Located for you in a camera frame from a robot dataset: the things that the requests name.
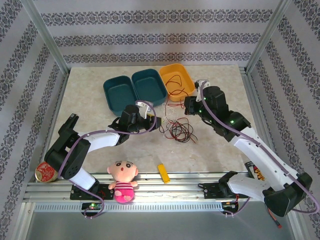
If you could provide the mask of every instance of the stuffed doll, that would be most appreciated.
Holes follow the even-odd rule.
[[[131,201],[134,196],[134,187],[138,186],[136,181],[132,181],[138,175],[137,166],[130,161],[116,161],[107,168],[108,174],[114,178],[108,188],[114,189],[114,198],[119,203]]]

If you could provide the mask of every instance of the pink striped shirt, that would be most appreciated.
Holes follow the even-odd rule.
[[[115,182],[115,188],[114,188],[114,190],[117,190],[117,189],[133,190],[134,187],[131,185],[130,182],[120,182],[120,181],[116,181],[116,182]]]

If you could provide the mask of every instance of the tabletop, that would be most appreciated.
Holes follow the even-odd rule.
[[[191,79],[209,80],[225,93],[229,109],[244,115],[255,127],[252,112],[237,65],[185,66]],[[161,66],[121,67],[73,67],[68,78],[62,103],[54,126],[50,145],[58,138],[58,130],[71,114],[79,119],[74,127],[77,132],[92,132],[106,129],[116,116],[109,110],[103,83],[111,78],[145,69],[160,70]],[[155,107],[158,117],[164,116],[164,104]],[[104,147],[88,153],[83,167],[89,173],[106,173],[115,161],[130,161],[140,172],[158,172],[163,163],[168,172],[226,172],[245,171],[248,158],[237,148],[217,135],[214,129],[204,124],[199,116],[185,116],[184,109],[171,107],[172,117],[188,117],[198,141],[181,143],[166,139],[158,130],[142,135],[132,135],[116,147]]]

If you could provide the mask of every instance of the teal plastic container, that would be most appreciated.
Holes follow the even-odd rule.
[[[154,69],[135,72],[128,76],[117,76],[103,84],[103,90],[109,109],[120,117],[127,105],[135,105],[144,100],[158,106],[167,98],[167,89],[159,73]]]
[[[117,76],[103,84],[103,90],[109,109],[120,117],[127,105],[135,105],[138,100],[136,91],[128,76]]]
[[[131,79],[139,100],[151,102],[153,106],[158,106],[166,100],[167,89],[157,70],[137,71]]]

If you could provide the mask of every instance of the wall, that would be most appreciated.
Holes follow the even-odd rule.
[[[34,3],[71,67],[245,67],[279,0]]]
[[[320,199],[320,1],[294,0],[251,73],[277,154],[313,178]],[[314,209],[309,197],[304,210]],[[320,214],[305,215],[320,239]]]
[[[0,0],[0,240],[10,239],[63,75],[18,0]]]

